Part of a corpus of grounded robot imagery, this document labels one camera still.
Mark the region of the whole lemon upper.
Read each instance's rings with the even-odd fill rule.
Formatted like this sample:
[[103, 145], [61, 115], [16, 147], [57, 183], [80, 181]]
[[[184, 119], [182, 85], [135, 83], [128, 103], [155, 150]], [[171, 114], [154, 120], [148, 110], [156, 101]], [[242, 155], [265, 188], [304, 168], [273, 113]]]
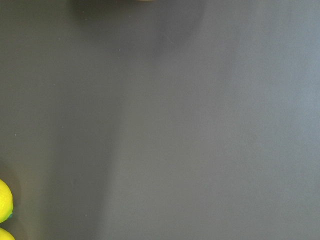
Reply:
[[4, 222], [10, 218], [13, 213], [13, 195], [9, 186], [0, 180], [0, 222]]

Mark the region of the whole lemon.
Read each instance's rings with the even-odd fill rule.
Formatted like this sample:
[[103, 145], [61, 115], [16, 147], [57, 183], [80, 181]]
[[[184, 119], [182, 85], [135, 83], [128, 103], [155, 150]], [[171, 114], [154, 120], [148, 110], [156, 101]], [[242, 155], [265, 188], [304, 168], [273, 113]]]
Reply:
[[10, 232], [0, 228], [0, 240], [15, 240], [15, 238]]
[[10, 218], [13, 213], [13, 195], [9, 186], [0, 180], [0, 222], [4, 222]]

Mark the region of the whole lemon lower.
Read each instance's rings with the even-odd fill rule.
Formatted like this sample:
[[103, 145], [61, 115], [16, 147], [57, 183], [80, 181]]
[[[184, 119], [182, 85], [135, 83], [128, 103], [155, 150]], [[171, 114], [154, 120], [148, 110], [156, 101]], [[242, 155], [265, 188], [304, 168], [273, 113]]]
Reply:
[[0, 240], [15, 240], [15, 238], [10, 232], [0, 228]]

